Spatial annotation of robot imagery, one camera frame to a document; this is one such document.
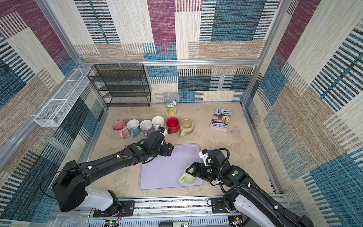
jar lid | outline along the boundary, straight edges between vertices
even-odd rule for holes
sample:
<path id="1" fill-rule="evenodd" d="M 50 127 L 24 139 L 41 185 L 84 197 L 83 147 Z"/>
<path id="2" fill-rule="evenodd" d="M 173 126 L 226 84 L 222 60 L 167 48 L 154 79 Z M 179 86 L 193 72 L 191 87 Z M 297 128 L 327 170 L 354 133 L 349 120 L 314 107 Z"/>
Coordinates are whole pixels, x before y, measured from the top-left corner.
<path id="1" fill-rule="evenodd" d="M 170 100 L 166 103 L 166 105 L 170 108 L 175 107 L 176 106 L 176 102 L 174 100 Z"/>

patterned wall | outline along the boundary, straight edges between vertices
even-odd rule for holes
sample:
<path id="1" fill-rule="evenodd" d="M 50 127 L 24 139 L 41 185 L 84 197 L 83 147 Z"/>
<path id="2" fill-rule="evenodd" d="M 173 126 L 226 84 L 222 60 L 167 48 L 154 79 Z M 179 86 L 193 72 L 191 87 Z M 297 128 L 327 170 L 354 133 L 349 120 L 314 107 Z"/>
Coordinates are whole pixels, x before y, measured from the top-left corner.
<path id="1" fill-rule="evenodd" d="M 0 0 L 0 147 L 74 66 L 35 0 Z"/>
<path id="2" fill-rule="evenodd" d="M 254 65 L 148 66 L 151 102 L 240 102 Z"/>
<path id="3" fill-rule="evenodd" d="M 256 58 L 280 0 L 49 0 L 86 61 Z"/>
<path id="4" fill-rule="evenodd" d="M 104 111 L 101 102 L 88 85 L 60 127 L 37 126 L 31 133 L 1 170 L 0 226 L 45 226 L 57 202 L 40 191 L 40 180 L 82 161 Z M 54 180 L 42 184 L 52 196 Z"/>
<path id="5" fill-rule="evenodd" d="M 363 226 L 363 1 L 293 0 L 246 103 L 263 153 L 314 226 Z"/>

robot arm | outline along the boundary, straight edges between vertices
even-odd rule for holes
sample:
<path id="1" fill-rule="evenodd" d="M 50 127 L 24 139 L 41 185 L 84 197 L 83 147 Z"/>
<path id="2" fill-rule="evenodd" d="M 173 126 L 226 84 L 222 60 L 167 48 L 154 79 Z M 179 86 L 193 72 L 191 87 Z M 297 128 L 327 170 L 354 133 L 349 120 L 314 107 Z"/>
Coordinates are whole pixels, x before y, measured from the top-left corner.
<path id="1" fill-rule="evenodd" d="M 78 206 L 95 207 L 102 211 L 103 216 L 117 215 L 121 205 L 116 195 L 110 190 L 98 191 L 88 186 L 120 168 L 149 162 L 147 160 L 150 157 L 170 156 L 174 147 L 165 143 L 166 132 L 166 129 L 160 127 L 148 139 L 130 144 L 123 150 L 98 160 L 80 164 L 75 161 L 68 162 L 52 186 L 60 210 L 67 212 Z M 221 150 L 227 151 L 227 157 Z M 218 180 L 228 211 L 244 213 L 260 226 L 313 227 L 309 218 L 300 218 L 285 209 L 263 191 L 243 169 L 231 166 L 227 149 L 204 149 L 200 152 L 200 157 L 204 163 L 193 163 L 186 169 L 186 173 L 208 182 Z M 223 184 L 230 189 L 226 191 Z"/>
<path id="2" fill-rule="evenodd" d="M 119 211 L 119 201 L 112 191 L 92 190 L 88 186 L 118 169 L 145 163 L 148 158 L 170 156 L 174 146 L 166 144 L 161 132 L 153 132 L 148 139 L 128 145 L 123 150 L 98 160 L 77 164 L 70 161 L 52 185 L 59 208 L 62 212 L 73 210 L 78 206 L 96 207 L 113 216 Z"/>
<path id="3" fill-rule="evenodd" d="M 227 151 L 227 157 L 221 150 Z M 227 210 L 244 213 L 260 226 L 313 227 L 308 217 L 300 218 L 287 210 L 262 190 L 243 169 L 231 166 L 227 149 L 204 149 L 200 156 L 204 163 L 195 162 L 185 172 L 208 182 L 218 180 Z M 223 184 L 231 189 L 225 191 Z"/>

light green mug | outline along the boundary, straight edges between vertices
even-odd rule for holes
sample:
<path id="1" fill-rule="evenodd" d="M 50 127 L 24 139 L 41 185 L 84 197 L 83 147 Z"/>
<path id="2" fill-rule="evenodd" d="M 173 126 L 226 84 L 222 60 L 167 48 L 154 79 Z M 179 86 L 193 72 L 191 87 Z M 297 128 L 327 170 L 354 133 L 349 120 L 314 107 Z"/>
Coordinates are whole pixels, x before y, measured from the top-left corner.
<path id="1" fill-rule="evenodd" d="M 193 177 L 192 175 L 190 174 L 187 174 L 185 171 L 187 170 L 187 168 L 189 168 L 190 166 L 187 166 L 185 169 L 184 169 L 184 173 L 183 175 L 180 177 L 180 179 L 178 180 L 178 183 L 181 184 L 181 183 L 187 183 L 189 185 L 193 184 L 197 178 L 196 177 Z M 188 172 L 192 173 L 193 172 L 193 168 L 191 168 L 190 170 L 188 170 Z"/>

lavender tray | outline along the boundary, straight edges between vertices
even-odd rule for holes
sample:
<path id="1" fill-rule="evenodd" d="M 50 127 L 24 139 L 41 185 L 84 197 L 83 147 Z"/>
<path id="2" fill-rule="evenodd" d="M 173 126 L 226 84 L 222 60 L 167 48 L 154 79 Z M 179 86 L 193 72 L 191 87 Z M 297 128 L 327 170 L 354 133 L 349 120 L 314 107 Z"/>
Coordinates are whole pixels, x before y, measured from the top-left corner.
<path id="1" fill-rule="evenodd" d="M 178 187 L 201 186 L 204 180 L 197 178 L 194 184 L 178 184 L 185 167 L 201 162 L 198 144 L 174 145 L 170 157 L 157 156 L 147 164 L 141 164 L 139 188 L 141 190 L 171 189 Z"/>

